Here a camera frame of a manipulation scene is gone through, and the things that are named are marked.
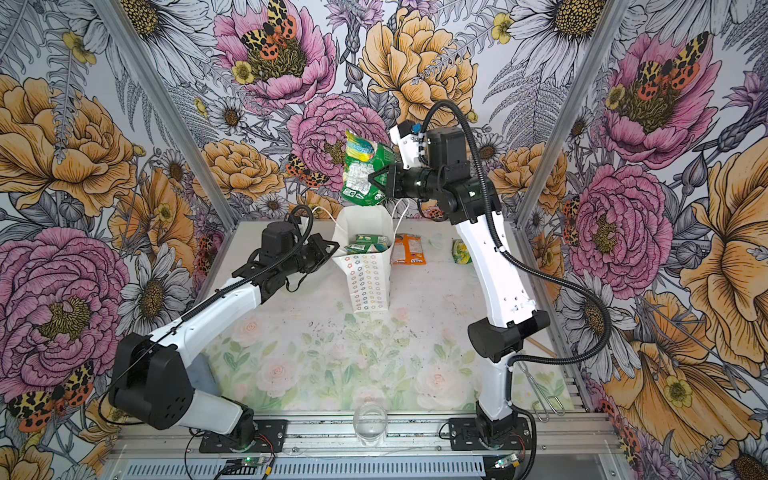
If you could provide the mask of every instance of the bag handle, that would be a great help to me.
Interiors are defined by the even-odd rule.
[[[412,198],[401,198],[400,200],[397,200],[397,203],[395,204],[395,208],[392,209],[392,222],[393,223],[395,222],[395,214],[397,213],[397,207],[400,206],[400,202],[402,202],[403,200],[412,200],[414,202],[414,204],[415,204],[415,200],[413,200]],[[410,207],[411,206],[410,206],[409,202],[406,202],[406,208],[400,214],[400,220],[398,220],[397,226],[395,227],[395,235],[397,235],[397,230],[400,229],[400,222],[402,222],[402,219],[406,217],[406,212],[408,211],[408,209]]]

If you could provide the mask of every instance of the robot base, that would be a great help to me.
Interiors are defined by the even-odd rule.
[[[253,425],[257,435],[264,435],[272,443],[275,453],[283,451],[287,420],[254,420]],[[255,439],[250,447],[239,450],[232,439],[213,432],[205,432],[200,441],[200,453],[270,453],[271,451],[269,444],[261,439]]]

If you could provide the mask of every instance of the floral wallpaper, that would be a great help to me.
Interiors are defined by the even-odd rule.
[[[609,347],[580,369],[634,477],[768,478],[768,2],[630,12],[525,234],[540,269],[610,308]],[[545,145],[515,146],[490,172],[510,215]],[[593,346],[597,309],[548,292],[573,353]]]
[[[94,399],[117,341],[190,305],[224,239],[91,1],[0,0],[11,478],[101,471],[117,429]],[[236,216],[309,204],[328,219],[345,205],[344,130],[386,141],[441,98],[513,213],[605,1],[121,4]],[[768,474],[767,15],[764,0],[634,0],[525,225],[542,270],[611,308],[610,349],[581,370],[639,478]],[[597,312],[549,293],[585,351]]]
[[[225,232],[88,4],[0,8],[0,478],[93,480],[119,340],[194,303]]]

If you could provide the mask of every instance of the red wire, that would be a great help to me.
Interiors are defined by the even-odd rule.
[[[520,440],[520,448],[522,449],[522,453],[520,454],[520,461],[522,462],[525,460],[525,443],[523,443],[523,438],[517,433],[512,432],[512,435],[516,436]]]

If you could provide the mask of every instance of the pink peony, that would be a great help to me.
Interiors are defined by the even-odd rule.
[[[712,43],[697,62],[700,71],[680,90],[659,90],[650,100],[638,96],[642,86],[637,79],[638,68],[644,61],[662,65],[674,59],[685,43],[672,45],[672,40],[660,44],[658,37],[651,39],[642,34],[619,62],[619,70],[608,79],[610,91],[605,99],[601,118],[592,126],[592,140],[609,151],[616,151],[630,162],[643,162],[657,170],[671,164],[695,144],[709,127],[716,108],[707,108],[721,62],[710,65]]]
[[[231,17],[214,19],[219,64],[233,69],[235,80],[243,84],[246,107],[261,112],[283,108],[288,104],[308,101],[316,94],[329,91],[336,80],[336,46],[331,34],[320,31],[306,7],[301,13],[286,0],[288,15],[296,19],[296,38],[289,40],[272,61],[258,54],[249,55],[240,37],[252,30],[262,30],[267,21],[267,8],[256,13],[247,8],[245,16],[232,12]]]
[[[346,130],[368,140],[389,144],[379,114],[337,94],[314,98],[289,120],[293,154],[312,171],[325,174],[326,186],[341,191],[346,161]]]
[[[664,199],[659,180],[639,165],[616,171],[612,165],[599,167],[580,198],[579,244],[571,249],[574,270],[600,277],[617,298],[642,293],[672,246]]]
[[[0,246],[0,394],[51,391],[84,362],[114,362],[128,269],[104,242],[72,228]]]

